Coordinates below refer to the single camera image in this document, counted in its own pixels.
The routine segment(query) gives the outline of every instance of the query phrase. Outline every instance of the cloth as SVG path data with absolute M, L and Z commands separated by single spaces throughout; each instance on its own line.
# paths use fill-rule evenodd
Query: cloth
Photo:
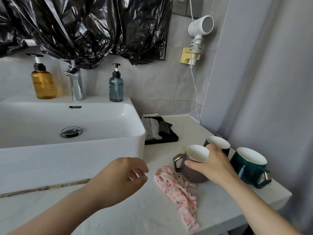
M 196 222 L 196 197 L 187 190 L 187 187 L 196 187 L 188 182 L 182 175 L 177 174 L 170 166 L 158 169 L 154 174 L 154 181 L 159 188 L 177 205 L 178 212 L 190 234 L 199 228 Z

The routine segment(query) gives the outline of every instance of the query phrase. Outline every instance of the faucet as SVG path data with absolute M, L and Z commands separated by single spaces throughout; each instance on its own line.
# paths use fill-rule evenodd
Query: faucet
M 81 80 L 80 68 L 76 66 L 75 60 L 71 60 L 70 68 L 63 72 L 65 76 L 70 77 L 72 99 L 75 101 L 82 101 L 85 99 L 83 82 Z

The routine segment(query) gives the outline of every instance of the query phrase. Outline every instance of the teal mug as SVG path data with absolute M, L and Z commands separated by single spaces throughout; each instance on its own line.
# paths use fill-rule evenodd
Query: teal mug
M 219 147 L 222 150 L 222 152 L 226 155 L 226 157 L 228 157 L 229 150 L 230 150 L 230 143 L 229 142 L 227 142 L 225 139 L 223 139 L 221 137 L 217 137 L 217 136 L 212 135 L 212 136 L 207 137 L 203 146 L 205 147 L 210 143 Z
M 269 170 L 265 168 L 266 158 L 252 149 L 237 148 L 230 164 L 242 181 L 257 189 L 262 189 L 272 181 Z

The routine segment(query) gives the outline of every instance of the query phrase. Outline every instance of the white countertop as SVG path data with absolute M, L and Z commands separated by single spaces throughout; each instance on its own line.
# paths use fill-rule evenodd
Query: white countertop
M 145 146 L 144 161 L 150 170 L 147 175 L 148 182 L 122 203 L 95 213 L 73 234 L 188 234 L 176 205 L 157 187 L 153 174 L 161 166 L 172 166 L 172 158 L 184 153 L 188 145 L 202 145 L 205 138 L 212 134 L 189 116 L 163 118 L 173 124 L 172 129 L 179 136 L 179 141 Z M 231 149 L 229 155 L 232 156 L 233 153 L 234 150 Z M 81 186 L 0 199 L 0 234 L 6 234 L 24 224 L 79 187 Z M 291 196 L 291 193 L 275 180 L 263 189 L 251 188 L 276 210 L 284 206 Z M 192 190 L 197 196 L 197 221 L 202 230 L 198 234 L 218 235 L 246 223 L 241 210 L 220 186 L 208 181 L 198 184 Z

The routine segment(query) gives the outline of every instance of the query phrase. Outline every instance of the amber pump bottle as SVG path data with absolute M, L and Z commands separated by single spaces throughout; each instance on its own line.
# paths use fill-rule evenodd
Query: amber pump bottle
M 28 56 L 35 56 L 36 63 L 34 64 L 35 71 L 31 73 L 35 92 L 38 99 L 47 100 L 53 99 L 57 95 L 55 85 L 51 73 L 46 71 L 44 64 L 40 62 L 40 57 L 43 55 L 26 54 Z

